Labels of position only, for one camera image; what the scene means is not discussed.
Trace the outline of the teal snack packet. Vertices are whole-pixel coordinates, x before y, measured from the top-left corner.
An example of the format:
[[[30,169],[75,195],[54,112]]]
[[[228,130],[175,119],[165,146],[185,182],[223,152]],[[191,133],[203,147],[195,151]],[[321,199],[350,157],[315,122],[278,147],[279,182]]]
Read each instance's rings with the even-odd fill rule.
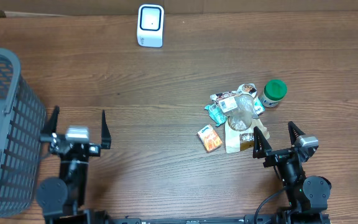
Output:
[[[216,127],[227,121],[227,116],[217,104],[206,105],[204,109],[208,112],[209,117],[216,123]]]

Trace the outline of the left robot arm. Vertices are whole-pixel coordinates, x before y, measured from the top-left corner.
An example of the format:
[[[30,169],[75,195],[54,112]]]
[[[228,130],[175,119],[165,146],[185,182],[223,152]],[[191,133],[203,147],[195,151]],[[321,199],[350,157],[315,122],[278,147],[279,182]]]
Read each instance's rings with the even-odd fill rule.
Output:
[[[48,153],[60,158],[58,177],[43,180],[36,191],[45,223],[108,223],[105,211],[80,210],[85,203],[89,159],[111,148],[105,112],[102,112],[99,144],[90,142],[89,129],[84,126],[70,126],[65,134],[58,134],[59,112],[56,106],[40,132],[40,142],[49,144]]]

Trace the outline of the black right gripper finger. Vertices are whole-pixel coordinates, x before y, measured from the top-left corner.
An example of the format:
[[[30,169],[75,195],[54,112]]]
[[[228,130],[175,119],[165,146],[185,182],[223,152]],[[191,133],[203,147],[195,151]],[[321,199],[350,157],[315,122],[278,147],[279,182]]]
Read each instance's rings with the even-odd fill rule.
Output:
[[[253,158],[260,159],[266,157],[272,151],[272,147],[265,138],[263,132],[256,126],[254,127],[254,149]]]
[[[288,131],[290,134],[291,145],[295,144],[298,136],[305,135],[305,133],[293,121],[288,123]]]

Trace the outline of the green lid jar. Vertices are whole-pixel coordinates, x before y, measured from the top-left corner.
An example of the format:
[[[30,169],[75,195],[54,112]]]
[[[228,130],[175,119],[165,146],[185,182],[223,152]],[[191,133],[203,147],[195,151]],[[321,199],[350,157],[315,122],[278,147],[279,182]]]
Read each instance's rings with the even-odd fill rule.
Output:
[[[259,100],[266,108],[273,108],[281,102],[287,94],[287,85],[282,80],[270,80],[264,86]]]

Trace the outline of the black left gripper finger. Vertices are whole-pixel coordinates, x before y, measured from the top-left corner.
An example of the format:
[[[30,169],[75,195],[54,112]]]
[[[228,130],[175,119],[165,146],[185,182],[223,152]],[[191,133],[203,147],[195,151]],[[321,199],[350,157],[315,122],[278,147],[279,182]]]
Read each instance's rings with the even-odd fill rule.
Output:
[[[50,136],[52,133],[56,132],[59,112],[60,112],[59,106],[55,106],[51,117],[45,123],[42,129],[42,134],[47,134]]]
[[[110,149],[111,148],[111,134],[106,122],[105,110],[102,111],[102,121],[101,121],[101,148]]]

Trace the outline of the teal white small packet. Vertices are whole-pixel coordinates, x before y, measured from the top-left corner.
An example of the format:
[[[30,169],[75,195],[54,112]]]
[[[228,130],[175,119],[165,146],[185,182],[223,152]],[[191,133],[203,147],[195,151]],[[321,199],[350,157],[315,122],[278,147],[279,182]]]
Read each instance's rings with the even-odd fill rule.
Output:
[[[261,114],[264,113],[265,111],[265,107],[264,105],[261,103],[260,99],[258,97],[256,97],[254,99],[254,109],[255,109],[255,112],[256,114],[259,116]]]

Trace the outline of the orange red snack packet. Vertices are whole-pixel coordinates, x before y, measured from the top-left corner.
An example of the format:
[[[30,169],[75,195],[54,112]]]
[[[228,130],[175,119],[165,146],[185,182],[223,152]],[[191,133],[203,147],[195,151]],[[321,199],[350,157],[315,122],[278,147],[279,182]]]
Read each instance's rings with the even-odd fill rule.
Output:
[[[223,144],[221,138],[210,124],[200,129],[197,135],[203,143],[206,152],[212,152]]]

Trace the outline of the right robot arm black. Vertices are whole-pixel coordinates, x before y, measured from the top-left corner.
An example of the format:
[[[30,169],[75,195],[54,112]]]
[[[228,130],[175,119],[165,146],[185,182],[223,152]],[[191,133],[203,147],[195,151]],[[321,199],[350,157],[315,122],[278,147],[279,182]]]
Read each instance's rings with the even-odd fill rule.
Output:
[[[254,223],[330,223],[323,212],[328,208],[332,185],[321,176],[307,176],[302,164],[307,162],[319,147],[318,138],[305,134],[292,121],[288,123],[291,147],[274,151],[262,131],[254,128],[253,158],[265,159],[265,168],[273,167],[283,188],[266,198],[253,215]],[[259,215],[262,207],[271,199],[286,193],[287,207],[280,207],[276,213]]]

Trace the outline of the brown white snack pouch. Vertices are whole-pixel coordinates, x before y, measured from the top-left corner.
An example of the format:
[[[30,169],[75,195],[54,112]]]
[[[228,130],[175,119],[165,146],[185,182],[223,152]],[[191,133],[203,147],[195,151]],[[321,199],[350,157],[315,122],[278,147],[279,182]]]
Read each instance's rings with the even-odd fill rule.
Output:
[[[270,133],[262,124],[254,109],[257,89],[253,83],[241,84],[238,89],[210,96],[227,116],[224,125],[224,143],[227,153],[245,151],[254,146],[254,127],[258,127],[266,139]]]

